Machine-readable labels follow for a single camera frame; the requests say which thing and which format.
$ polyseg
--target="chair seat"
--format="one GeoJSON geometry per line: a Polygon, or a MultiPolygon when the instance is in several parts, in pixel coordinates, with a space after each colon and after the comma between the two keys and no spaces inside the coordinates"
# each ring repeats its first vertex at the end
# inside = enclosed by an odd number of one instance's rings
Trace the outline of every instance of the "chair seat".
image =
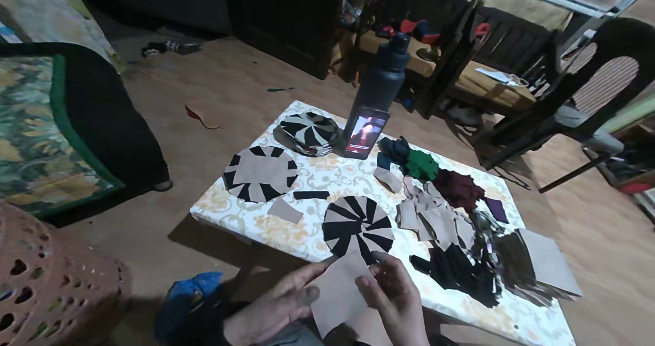
{"type": "Polygon", "coordinates": [[[553,118],[556,123],[568,129],[563,132],[564,135],[575,139],[584,146],[609,155],[616,155],[623,151],[623,143],[606,131],[596,130],[591,138],[576,133],[575,128],[587,121],[589,116],[573,107],[561,106],[553,118]]]}

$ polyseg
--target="table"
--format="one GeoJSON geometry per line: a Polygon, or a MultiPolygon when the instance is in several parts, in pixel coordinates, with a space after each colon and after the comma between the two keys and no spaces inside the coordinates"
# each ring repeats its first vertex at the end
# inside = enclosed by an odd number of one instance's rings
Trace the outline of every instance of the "table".
{"type": "MultiPolygon", "coordinates": [[[[273,129],[284,117],[307,111],[331,117],[340,127],[344,127],[346,122],[342,117],[334,116],[322,109],[296,100],[250,147],[278,146],[283,148],[274,140],[273,129]]],[[[501,178],[426,149],[414,145],[411,147],[429,153],[442,168],[455,170],[463,175],[471,175],[476,184],[486,191],[487,197],[501,200],[509,221],[509,224],[506,225],[507,231],[524,227],[510,191],[501,178]]],[[[551,307],[538,307],[504,290],[499,299],[500,305],[489,309],[463,292],[442,289],[429,276],[413,268],[409,263],[409,257],[414,254],[429,259],[428,248],[430,246],[426,242],[417,241],[413,232],[397,228],[394,220],[396,205],[403,201],[405,196],[403,192],[397,194],[389,192],[373,177],[379,152],[377,146],[373,148],[369,158],[364,161],[344,159],[334,153],[319,158],[306,157],[286,148],[285,150],[298,165],[299,176],[293,184],[292,191],[327,190],[331,194],[328,200],[295,200],[291,192],[284,195],[283,199],[286,202],[305,213],[299,224],[294,225],[279,217],[269,216],[266,212],[273,201],[253,203],[237,199],[225,190],[223,178],[219,178],[193,205],[190,209],[191,215],[202,223],[227,229],[298,258],[320,261],[331,255],[328,246],[323,241],[321,228],[328,204],[342,196],[365,195],[377,201],[380,207],[390,215],[396,237],[390,254],[400,258],[405,264],[421,292],[424,307],[525,345],[575,345],[567,321],[556,300],[553,301],[551,307]]],[[[392,172],[396,177],[402,177],[396,165],[392,165],[392,172]]],[[[481,201],[478,201],[478,206],[488,210],[486,204],[481,201]]]]}

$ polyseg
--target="red cloth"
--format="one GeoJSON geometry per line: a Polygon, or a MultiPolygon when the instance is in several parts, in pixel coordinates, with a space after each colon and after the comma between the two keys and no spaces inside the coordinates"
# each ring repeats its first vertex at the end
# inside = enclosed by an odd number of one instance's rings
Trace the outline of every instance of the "red cloth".
{"type": "Polygon", "coordinates": [[[432,183],[451,207],[464,208],[467,212],[472,212],[476,201],[485,196],[485,190],[476,185],[471,176],[442,168],[432,183]]]}

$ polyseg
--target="green fabric scrap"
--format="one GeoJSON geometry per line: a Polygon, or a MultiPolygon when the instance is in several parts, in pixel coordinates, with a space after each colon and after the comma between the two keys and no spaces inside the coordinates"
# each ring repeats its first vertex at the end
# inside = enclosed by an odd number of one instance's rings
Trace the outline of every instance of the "green fabric scrap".
{"type": "Polygon", "coordinates": [[[421,181],[432,181],[437,177],[439,164],[427,153],[420,150],[409,150],[405,174],[421,181]]]}

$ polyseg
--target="fingernail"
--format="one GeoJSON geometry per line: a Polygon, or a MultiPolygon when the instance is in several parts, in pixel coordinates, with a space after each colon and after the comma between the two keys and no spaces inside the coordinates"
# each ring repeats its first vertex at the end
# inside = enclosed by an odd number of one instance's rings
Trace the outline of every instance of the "fingernail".
{"type": "Polygon", "coordinates": [[[359,276],[355,279],[355,283],[359,284],[360,286],[368,287],[371,283],[369,281],[369,278],[366,276],[359,276]]]}
{"type": "Polygon", "coordinates": [[[305,305],[309,305],[313,303],[314,301],[318,300],[318,298],[321,296],[321,290],[316,287],[316,286],[309,286],[303,289],[302,295],[301,295],[301,301],[305,305]]]}
{"type": "Polygon", "coordinates": [[[373,250],[371,252],[371,257],[377,261],[384,261],[384,257],[387,255],[387,253],[379,252],[377,250],[373,250]]]}

